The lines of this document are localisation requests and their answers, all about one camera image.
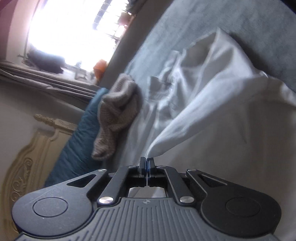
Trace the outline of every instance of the ribbed gray panel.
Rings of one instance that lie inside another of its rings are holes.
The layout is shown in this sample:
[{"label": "ribbed gray panel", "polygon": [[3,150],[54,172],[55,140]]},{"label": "ribbed gray panel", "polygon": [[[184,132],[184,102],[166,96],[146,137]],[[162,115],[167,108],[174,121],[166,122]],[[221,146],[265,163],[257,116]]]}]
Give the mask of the ribbed gray panel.
[{"label": "ribbed gray panel", "polygon": [[[38,239],[22,235],[17,241]],[[220,233],[207,225],[191,207],[181,207],[172,198],[122,198],[114,207],[100,208],[93,220],[78,232],[54,241],[225,241],[246,239]],[[269,234],[249,239],[278,241]]]}]

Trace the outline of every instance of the beige knitted fabric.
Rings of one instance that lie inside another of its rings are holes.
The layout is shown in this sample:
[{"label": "beige knitted fabric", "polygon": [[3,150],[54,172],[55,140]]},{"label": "beige knitted fabric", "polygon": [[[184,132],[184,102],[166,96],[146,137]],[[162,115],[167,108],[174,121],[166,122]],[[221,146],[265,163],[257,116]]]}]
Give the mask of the beige knitted fabric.
[{"label": "beige knitted fabric", "polygon": [[100,132],[94,142],[93,159],[104,161],[115,153],[119,132],[134,120],[139,111],[136,87],[130,76],[120,74],[109,93],[102,97],[98,107]]}]

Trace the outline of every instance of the headboard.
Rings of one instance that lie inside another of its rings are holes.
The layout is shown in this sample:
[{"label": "headboard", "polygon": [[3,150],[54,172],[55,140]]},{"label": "headboard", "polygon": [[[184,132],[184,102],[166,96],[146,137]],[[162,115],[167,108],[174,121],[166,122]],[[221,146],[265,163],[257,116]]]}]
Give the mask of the headboard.
[{"label": "headboard", "polygon": [[11,217],[14,202],[44,186],[62,148],[77,127],[73,123],[42,115],[34,115],[34,118],[52,126],[53,131],[37,129],[31,142],[20,150],[6,173],[1,190],[1,218],[5,238],[1,237],[1,241],[11,241],[18,236]]}]

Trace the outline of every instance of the blue pillow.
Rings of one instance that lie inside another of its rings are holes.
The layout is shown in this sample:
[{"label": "blue pillow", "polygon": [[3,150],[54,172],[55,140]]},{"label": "blue pillow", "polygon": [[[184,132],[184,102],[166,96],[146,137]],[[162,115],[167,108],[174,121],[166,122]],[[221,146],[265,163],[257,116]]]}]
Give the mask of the blue pillow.
[{"label": "blue pillow", "polygon": [[45,187],[52,186],[99,169],[103,163],[91,157],[94,141],[100,130],[98,105],[108,90],[101,88],[87,106],[72,137],[64,146],[59,159],[45,181]]}]

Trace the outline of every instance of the white garment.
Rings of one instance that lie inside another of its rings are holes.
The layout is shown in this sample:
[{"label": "white garment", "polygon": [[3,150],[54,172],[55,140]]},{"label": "white garment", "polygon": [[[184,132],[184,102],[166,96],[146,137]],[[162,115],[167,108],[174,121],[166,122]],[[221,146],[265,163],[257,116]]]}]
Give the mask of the white garment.
[{"label": "white garment", "polygon": [[154,157],[264,192],[282,208],[275,235],[295,240],[296,94],[220,29],[173,51],[149,81],[120,164]]}]

